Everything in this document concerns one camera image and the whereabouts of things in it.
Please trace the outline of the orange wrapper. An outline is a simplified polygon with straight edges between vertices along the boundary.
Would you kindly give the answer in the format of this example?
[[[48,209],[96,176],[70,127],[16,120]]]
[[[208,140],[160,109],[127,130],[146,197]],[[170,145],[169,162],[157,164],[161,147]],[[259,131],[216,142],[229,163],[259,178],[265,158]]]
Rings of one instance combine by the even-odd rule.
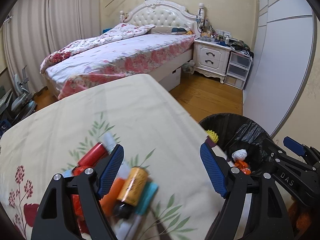
[[[237,167],[239,170],[241,170],[244,174],[246,175],[250,175],[251,174],[251,170],[249,168],[249,165],[245,162],[245,161],[242,161],[242,160],[237,160],[235,163],[234,163],[235,167]]]

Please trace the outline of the teal white packet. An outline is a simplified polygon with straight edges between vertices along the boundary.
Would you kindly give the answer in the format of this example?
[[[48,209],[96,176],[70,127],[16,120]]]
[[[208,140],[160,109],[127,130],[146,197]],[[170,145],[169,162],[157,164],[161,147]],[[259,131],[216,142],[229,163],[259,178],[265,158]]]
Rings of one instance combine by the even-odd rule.
[[[158,185],[148,181],[144,187],[138,205],[128,220],[121,222],[116,228],[116,237],[119,240],[132,240],[141,224],[143,216],[150,205],[151,200],[158,190]]]

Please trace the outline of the yellow film canister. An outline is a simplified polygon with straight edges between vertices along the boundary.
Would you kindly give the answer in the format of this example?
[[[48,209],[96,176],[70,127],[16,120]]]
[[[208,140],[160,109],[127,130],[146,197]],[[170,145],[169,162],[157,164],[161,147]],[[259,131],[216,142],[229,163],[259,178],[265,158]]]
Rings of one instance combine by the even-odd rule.
[[[134,166],[116,199],[113,214],[119,219],[129,219],[148,180],[149,173],[145,168]]]

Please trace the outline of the yellow foam net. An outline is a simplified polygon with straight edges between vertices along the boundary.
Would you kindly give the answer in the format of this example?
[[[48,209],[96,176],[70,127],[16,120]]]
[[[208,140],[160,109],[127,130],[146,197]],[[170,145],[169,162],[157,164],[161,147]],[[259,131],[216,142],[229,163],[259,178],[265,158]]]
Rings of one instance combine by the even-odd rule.
[[[206,130],[206,133],[208,134],[208,137],[211,139],[211,141],[215,144],[217,144],[218,140],[219,140],[219,136],[217,135],[217,133],[215,133],[212,130]]]

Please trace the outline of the orange folded paper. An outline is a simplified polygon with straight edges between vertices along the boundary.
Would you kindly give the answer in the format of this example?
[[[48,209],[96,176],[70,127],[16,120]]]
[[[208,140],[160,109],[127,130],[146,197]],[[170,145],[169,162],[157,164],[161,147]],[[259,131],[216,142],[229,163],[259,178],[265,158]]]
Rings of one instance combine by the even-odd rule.
[[[103,210],[103,213],[106,217],[111,217],[113,214],[113,208],[116,204],[117,198],[121,192],[121,189],[125,183],[125,180],[123,178],[117,178],[111,188],[108,194],[104,195],[104,197],[99,201],[101,208]]]

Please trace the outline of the red cylinder tube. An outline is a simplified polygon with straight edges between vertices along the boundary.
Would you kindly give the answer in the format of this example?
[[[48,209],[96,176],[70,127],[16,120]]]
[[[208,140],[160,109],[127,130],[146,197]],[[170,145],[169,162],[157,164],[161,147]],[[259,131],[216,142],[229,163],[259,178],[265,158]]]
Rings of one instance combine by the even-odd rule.
[[[95,144],[77,163],[72,170],[72,175],[77,176],[87,168],[94,168],[100,159],[108,155],[102,142]]]

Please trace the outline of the black bin with bag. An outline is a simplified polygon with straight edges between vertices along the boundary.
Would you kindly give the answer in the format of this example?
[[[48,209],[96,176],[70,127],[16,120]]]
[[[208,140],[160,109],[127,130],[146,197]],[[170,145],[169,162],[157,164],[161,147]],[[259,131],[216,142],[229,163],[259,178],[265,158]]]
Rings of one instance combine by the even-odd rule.
[[[218,136],[217,145],[231,158],[233,152],[246,150],[248,163],[254,176],[262,177],[271,167],[271,154],[277,154],[281,148],[269,134],[255,121],[238,114],[219,113],[200,121],[204,130],[212,130]]]

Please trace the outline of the white green tube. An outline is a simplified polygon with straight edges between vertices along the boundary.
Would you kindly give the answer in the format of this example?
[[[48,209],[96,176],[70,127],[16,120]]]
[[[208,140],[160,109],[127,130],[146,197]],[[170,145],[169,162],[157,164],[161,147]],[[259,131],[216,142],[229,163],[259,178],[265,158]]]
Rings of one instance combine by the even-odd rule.
[[[116,143],[110,132],[103,134],[101,142],[106,147],[108,156],[110,157],[101,178],[112,179],[112,181],[116,178],[126,180],[131,168],[124,160],[125,152],[123,146]]]

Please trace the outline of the white sliding wardrobe door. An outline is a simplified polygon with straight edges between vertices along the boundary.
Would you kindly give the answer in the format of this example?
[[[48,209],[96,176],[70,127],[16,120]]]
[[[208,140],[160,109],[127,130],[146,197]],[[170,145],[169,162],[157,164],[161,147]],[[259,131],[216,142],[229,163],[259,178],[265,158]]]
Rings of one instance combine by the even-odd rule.
[[[316,52],[316,14],[307,0],[259,0],[253,67],[243,115],[274,137],[295,108]]]

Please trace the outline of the clear plastic drawer unit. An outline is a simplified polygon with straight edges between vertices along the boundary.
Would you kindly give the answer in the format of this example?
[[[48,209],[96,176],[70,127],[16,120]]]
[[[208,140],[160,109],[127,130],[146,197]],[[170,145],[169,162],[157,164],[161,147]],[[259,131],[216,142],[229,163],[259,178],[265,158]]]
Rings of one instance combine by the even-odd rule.
[[[243,90],[249,76],[253,59],[249,52],[233,50],[230,52],[226,70],[225,83],[234,88]]]

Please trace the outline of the white nightstand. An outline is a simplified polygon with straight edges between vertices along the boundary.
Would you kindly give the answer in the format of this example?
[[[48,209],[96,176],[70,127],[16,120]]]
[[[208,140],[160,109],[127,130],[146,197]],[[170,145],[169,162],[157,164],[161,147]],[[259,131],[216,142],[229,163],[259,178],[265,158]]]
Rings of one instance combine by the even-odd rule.
[[[232,49],[214,42],[194,41],[194,70],[205,77],[220,79],[224,83],[229,56]]]

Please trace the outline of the white under-bed box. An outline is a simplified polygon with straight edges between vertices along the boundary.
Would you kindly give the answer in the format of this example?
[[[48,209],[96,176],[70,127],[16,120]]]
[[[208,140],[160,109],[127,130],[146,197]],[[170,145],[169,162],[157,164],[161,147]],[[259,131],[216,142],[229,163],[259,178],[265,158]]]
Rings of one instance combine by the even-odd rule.
[[[159,84],[163,86],[168,92],[176,88],[181,83],[181,67],[174,70],[168,76],[159,81]]]

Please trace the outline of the nightstand clutter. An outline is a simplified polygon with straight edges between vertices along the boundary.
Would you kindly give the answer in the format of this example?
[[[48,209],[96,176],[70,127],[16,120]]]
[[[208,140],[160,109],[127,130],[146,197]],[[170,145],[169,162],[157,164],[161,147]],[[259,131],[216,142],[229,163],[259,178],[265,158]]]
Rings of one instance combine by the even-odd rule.
[[[205,9],[199,8],[199,12],[196,15],[196,26],[197,30],[200,32],[199,40],[214,42],[238,51],[251,51],[250,47],[244,41],[232,38],[231,35],[225,31],[214,30],[212,26],[209,25],[207,18],[204,18],[204,13]]]

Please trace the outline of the floral quilt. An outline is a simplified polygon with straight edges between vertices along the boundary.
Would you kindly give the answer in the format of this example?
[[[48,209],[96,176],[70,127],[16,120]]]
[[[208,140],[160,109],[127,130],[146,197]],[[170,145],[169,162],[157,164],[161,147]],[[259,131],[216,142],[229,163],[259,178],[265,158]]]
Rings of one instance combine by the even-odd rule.
[[[62,49],[48,55],[40,65],[40,73],[44,74],[47,68],[54,66],[71,56],[108,43],[144,35],[154,27],[154,24],[138,27],[128,23],[120,23],[100,36],[73,41]]]

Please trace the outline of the white bed with headboard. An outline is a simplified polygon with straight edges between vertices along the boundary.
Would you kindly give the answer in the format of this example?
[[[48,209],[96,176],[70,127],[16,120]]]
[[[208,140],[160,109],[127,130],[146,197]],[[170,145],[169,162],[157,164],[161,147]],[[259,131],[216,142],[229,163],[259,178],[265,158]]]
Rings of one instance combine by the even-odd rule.
[[[161,81],[193,57],[200,32],[196,15],[175,2],[146,0],[120,22],[138,27],[154,24],[144,35],[108,43],[69,57],[46,69],[43,77],[59,99],[136,74]]]

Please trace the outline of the beige curtain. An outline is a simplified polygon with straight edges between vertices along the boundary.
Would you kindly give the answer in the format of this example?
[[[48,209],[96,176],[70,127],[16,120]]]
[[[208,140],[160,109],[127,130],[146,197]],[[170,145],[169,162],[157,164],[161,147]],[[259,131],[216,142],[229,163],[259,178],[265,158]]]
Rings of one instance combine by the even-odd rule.
[[[99,0],[17,0],[3,23],[9,75],[26,72],[37,93],[46,86],[40,64],[69,43],[100,34]]]

